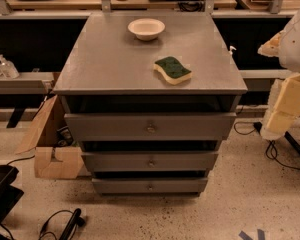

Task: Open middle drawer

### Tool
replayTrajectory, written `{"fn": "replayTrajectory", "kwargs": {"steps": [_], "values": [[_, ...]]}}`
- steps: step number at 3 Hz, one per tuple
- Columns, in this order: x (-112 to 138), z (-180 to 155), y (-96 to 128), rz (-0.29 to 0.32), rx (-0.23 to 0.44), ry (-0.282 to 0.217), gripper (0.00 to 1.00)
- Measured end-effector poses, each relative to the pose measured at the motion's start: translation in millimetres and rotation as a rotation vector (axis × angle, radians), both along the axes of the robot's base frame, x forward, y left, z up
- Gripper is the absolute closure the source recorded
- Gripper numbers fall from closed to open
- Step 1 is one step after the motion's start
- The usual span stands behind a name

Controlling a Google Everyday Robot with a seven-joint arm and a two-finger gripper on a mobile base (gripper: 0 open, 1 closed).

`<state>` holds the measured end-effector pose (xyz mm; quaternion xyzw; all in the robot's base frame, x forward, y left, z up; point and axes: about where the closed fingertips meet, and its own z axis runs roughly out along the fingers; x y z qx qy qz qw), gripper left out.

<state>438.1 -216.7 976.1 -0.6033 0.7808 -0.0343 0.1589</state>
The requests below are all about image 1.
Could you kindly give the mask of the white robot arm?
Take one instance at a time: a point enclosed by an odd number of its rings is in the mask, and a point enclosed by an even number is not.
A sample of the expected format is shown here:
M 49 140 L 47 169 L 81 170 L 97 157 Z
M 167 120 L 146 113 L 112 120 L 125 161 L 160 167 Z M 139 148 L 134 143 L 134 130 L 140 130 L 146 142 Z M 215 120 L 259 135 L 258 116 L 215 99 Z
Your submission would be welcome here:
M 274 81 L 262 121 L 261 136 L 277 140 L 300 117 L 300 9 L 283 30 L 260 46 L 258 53 L 278 57 L 280 65 L 292 72 L 285 80 Z

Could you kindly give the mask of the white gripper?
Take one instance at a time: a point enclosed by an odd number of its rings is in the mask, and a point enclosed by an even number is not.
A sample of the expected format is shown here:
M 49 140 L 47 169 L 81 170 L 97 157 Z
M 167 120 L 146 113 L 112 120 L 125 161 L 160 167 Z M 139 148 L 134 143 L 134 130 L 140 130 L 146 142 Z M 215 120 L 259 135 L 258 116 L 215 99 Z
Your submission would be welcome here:
M 261 137 L 266 140 L 277 140 L 291 127 L 300 116 L 300 73 L 295 73 L 285 80 L 276 79 L 279 88 L 273 110 L 265 112 Z

